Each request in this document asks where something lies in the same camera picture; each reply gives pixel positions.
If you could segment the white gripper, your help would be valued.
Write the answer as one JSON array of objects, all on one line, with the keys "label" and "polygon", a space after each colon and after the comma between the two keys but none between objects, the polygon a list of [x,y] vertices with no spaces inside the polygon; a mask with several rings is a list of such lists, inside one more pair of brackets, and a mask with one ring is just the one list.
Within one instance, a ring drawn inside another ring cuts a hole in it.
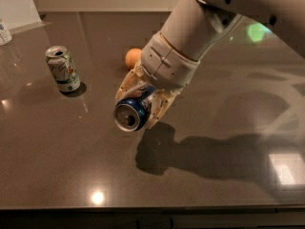
[{"label": "white gripper", "polygon": [[118,102],[136,95],[148,85],[146,80],[160,89],[149,97],[150,115],[144,127],[150,129],[168,111],[182,89],[190,84],[198,65],[198,61],[190,60],[172,48],[159,31],[143,48],[140,62],[127,73],[114,100]]}]

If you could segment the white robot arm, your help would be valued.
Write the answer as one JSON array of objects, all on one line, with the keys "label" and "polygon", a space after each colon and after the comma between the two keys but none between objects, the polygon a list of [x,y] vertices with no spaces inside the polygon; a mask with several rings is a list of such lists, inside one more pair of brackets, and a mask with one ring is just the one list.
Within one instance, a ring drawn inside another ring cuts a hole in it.
[{"label": "white robot arm", "polygon": [[125,132],[151,128],[190,84],[203,56],[245,17],[305,54],[305,0],[179,0],[115,95]]}]

